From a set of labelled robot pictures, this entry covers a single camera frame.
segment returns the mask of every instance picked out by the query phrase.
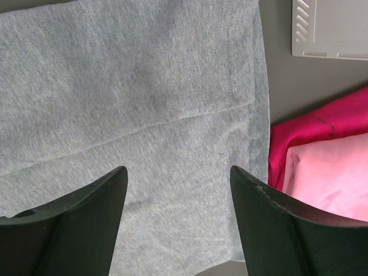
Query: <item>gray cloth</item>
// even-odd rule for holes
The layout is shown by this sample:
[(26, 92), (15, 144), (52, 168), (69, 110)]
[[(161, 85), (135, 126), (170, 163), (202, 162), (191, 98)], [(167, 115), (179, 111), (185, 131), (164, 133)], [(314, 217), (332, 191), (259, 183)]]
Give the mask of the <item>gray cloth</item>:
[(243, 260), (229, 170), (267, 178), (257, 0), (82, 0), (0, 14), (0, 211), (118, 165), (128, 194), (110, 275)]

